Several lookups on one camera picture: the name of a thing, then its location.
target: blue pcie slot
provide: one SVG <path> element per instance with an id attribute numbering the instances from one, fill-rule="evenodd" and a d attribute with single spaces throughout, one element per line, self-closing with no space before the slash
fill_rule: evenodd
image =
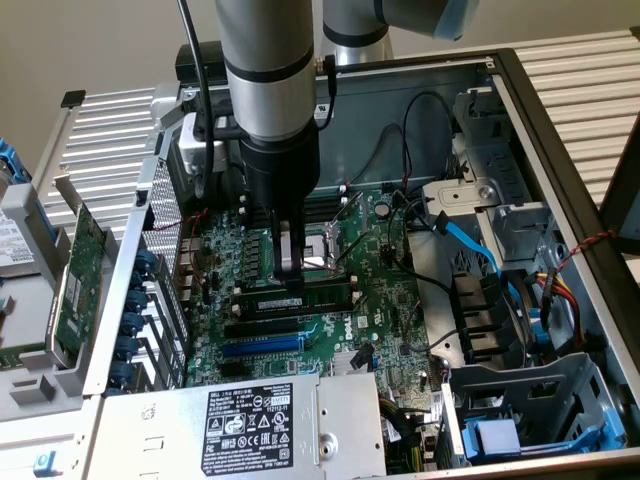
<path id="1" fill-rule="evenodd" d="M 222 346 L 222 354 L 225 357 L 242 357 L 246 355 L 259 355 L 262 353 L 304 351 L 304 338 L 298 335 L 287 337 L 268 338 L 265 340 L 252 340 L 248 342 L 227 343 Z"/>

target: power supply label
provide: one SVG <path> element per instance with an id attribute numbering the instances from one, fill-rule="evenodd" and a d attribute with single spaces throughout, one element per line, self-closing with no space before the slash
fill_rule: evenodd
<path id="1" fill-rule="evenodd" d="M 293 466 L 293 384 L 209 393 L 202 447 L 208 477 Z"/>

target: motherboard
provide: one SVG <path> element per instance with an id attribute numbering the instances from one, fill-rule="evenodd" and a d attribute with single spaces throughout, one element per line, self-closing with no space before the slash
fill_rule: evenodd
<path id="1" fill-rule="evenodd" d="M 413 315 L 419 301 L 416 281 L 389 268 L 381 256 L 391 200 L 380 190 L 364 191 L 334 224 L 307 225 L 306 285 L 299 297 L 289 295 L 271 276 L 268 228 L 241 225 L 229 212 L 205 222 L 199 238 L 189 241 L 195 247 L 188 251 L 188 265 L 194 276 L 207 279 L 210 293 L 193 289 L 187 308 L 194 338 L 187 385 L 316 372 L 352 374 L 351 360 L 366 346 L 373 347 L 369 370 L 375 372 L 381 395 L 399 406 L 427 409 L 429 386 L 421 378 L 429 371 L 427 355 L 411 352 L 401 336 L 402 323 L 413 343 L 426 342 L 422 318 Z M 402 228 L 400 217 L 394 219 L 398 257 L 403 256 Z M 329 250 L 333 262 L 324 257 Z M 264 337 L 269 332 L 298 334 L 299 345 L 264 353 L 260 342 L 269 341 Z M 260 353 L 251 354 L 255 344 Z"/>

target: warning label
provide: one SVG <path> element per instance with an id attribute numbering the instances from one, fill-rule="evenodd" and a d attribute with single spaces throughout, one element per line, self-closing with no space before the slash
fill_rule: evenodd
<path id="1" fill-rule="evenodd" d="M 202 447 L 208 477 L 293 466 L 293 384 L 209 393 Z"/>
<path id="2" fill-rule="evenodd" d="M 31 250 L 16 222 L 0 210 L 0 267 L 33 262 Z"/>

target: white wall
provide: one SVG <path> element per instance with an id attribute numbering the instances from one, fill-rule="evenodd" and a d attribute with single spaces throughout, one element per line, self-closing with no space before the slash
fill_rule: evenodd
<path id="1" fill-rule="evenodd" d="M 321 0 L 313 3 L 319 47 Z M 200 39 L 217 38 L 213 0 L 190 4 Z M 31 171 L 64 92 L 171 81 L 175 54 L 186 41 L 175 0 L 0 0 L 0 19 L 0 136 Z M 397 30 L 391 36 L 396 55 L 406 55 L 632 25 L 640 25 L 640 0 L 480 0 L 474 23 L 456 44 Z"/>

